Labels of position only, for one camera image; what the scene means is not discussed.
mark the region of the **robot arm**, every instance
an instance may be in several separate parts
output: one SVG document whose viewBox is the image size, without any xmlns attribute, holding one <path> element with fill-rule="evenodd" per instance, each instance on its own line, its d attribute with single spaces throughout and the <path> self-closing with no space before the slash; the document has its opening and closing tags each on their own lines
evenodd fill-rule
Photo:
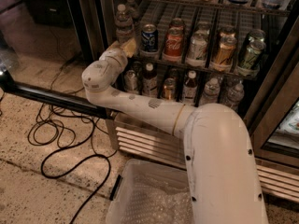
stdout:
<svg viewBox="0 0 299 224">
<path fill-rule="evenodd" d="M 243 120 L 224 105 L 195 108 L 118 91 L 110 85 L 126 64 L 121 50 L 104 52 L 82 74 L 87 99 L 183 138 L 194 223 L 267 224 Z"/>
</svg>

